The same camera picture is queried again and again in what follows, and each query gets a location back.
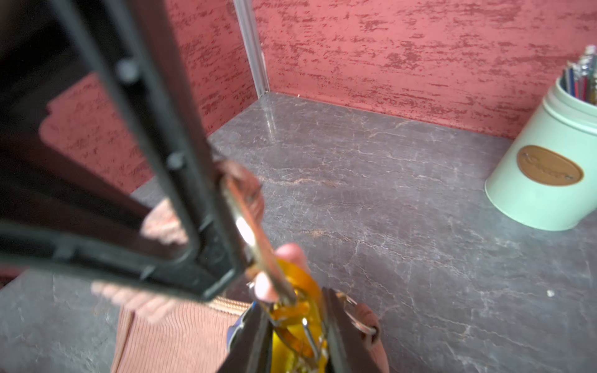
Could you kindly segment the yellow duck keychain decoration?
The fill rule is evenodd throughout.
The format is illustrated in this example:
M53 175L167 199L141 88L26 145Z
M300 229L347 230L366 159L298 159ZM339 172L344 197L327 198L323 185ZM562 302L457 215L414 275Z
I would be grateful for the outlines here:
M241 319L229 328L228 354L232 339L239 331ZM306 318L288 329L277 330L272 325L272 361L270 372L325 372L329 362L326 340L320 327Z

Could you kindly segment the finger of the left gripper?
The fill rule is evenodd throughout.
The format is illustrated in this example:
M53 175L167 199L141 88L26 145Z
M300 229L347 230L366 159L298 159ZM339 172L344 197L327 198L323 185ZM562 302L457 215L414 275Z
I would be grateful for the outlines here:
M1 263L206 302L247 267L164 1L1 4Z

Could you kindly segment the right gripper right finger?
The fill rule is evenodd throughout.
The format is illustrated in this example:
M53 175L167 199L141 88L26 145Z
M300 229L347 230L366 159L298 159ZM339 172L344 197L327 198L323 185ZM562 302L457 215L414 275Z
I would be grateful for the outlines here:
M343 310L336 292L331 288L323 288L322 294L326 311L324 323L330 356L326 372L380 372L379 367L365 349L359 331L352 325Z

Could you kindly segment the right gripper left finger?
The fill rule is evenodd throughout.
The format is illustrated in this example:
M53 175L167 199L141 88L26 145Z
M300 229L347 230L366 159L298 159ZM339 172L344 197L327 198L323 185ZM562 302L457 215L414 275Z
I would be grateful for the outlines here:
M220 373L267 373L271 371L272 326L259 306L251 306L241 319Z

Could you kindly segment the pink suede shoulder bag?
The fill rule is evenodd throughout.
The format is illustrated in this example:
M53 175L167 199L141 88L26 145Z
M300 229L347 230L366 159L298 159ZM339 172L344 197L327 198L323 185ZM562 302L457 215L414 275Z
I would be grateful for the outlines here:
M217 168L238 183L253 218L261 222L264 198L255 175L231 160L220 161ZM141 234L166 245L187 243L187 235L168 198L147 215ZM310 274L306 255L298 245L285 244L276 250L276 255ZM230 313L222 311L220 305L215 309L102 281L93 282L92 292L121 306L111 372L215 372L227 356L229 337L238 329L236 301L224 301L236 307ZM362 341L379 371L390 372L379 337L362 334Z

